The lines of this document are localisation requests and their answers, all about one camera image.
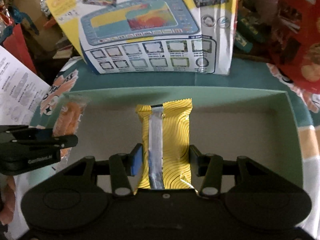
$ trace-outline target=blue drawing board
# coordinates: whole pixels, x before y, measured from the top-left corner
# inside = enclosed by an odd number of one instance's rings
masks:
[[[199,31],[183,0],[132,0],[81,18],[90,45]]]

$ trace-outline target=screw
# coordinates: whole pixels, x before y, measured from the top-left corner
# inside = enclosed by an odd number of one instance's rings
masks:
[[[215,188],[215,187],[205,187],[203,190],[202,190],[202,193],[204,195],[207,195],[207,196],[214,196],[218,193],[219,191]]]
[[[163,198],[165,198],[165,199],[168,199],[168,198],[170,198],[170,197],[171,197],[171,195],[170,195],[170,194],[168,194],[168,193],[165,193],[165,194],[163,194],[163,195],[162,195],[162,197],[163,197]]]
[[[115,190],[115,194],[118,196],[127,196],[131,193],[131,190],[127,187],[119,187]]]

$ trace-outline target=red package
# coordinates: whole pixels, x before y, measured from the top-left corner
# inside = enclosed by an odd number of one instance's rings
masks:
[[[271,56],[296,85],[320,94],[320,0],[279,0]]]

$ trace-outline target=transparent plastic wrapper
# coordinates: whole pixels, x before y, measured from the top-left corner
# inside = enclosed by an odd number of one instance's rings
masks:
[[[143,174],[139,188],[190,188],[191,110],[191,99],[157,106],[137,106],[136,113],[142,122],[143,144]]]
[[[88,100],[81,96],[69,97],[68,102],[61,108],[59,117],[53,127],[53,136],[63,136],[75,134],[84,112]],[[57,170],[62,170],[67,166],[71,148],[61,150],[61,161]]]

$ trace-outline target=yellow snack package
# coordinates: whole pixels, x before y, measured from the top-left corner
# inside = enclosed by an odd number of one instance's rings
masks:
[[[192,100],[138,105],[142,122],[143,174],[139,188],[190,188],[189,115]]]

